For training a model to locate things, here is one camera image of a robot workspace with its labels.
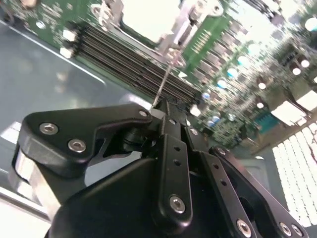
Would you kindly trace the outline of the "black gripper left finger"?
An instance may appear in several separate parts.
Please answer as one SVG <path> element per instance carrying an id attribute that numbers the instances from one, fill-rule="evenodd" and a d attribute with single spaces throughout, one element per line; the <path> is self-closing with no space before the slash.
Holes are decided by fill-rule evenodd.
<path id="1" fill-rule="evenodd" d="M 22 122 L 12 165 L 51 221 L 71 197 L 139 159 L 158 158 L 159 139 L 180 138 L 182 125 L 165 100 L 37 112 Z"/>

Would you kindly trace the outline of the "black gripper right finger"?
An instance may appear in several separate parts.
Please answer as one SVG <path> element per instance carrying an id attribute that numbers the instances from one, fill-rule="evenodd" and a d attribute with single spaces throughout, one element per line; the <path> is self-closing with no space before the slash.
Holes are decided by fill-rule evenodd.
<path id="1" fill-rule="evenodd" d="M 221 238 L 307 238 L 305 229 L 280 202 L 223 147 L 207 147 L 204 136 L 187 123 L 178 106 L 172 117 L 181 123 L 190 164 L 211 190 Z"/>

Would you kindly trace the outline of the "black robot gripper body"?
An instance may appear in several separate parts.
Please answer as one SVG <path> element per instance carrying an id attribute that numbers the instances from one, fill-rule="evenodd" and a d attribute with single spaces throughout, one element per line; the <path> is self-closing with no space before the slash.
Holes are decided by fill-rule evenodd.
<path id="1" fill-rule="evenodd" d="M 180 138 L 163 135 L 158 158 L 139 159 L 71 197 L 49 238 L 220 238 L 214 196 Z"/>

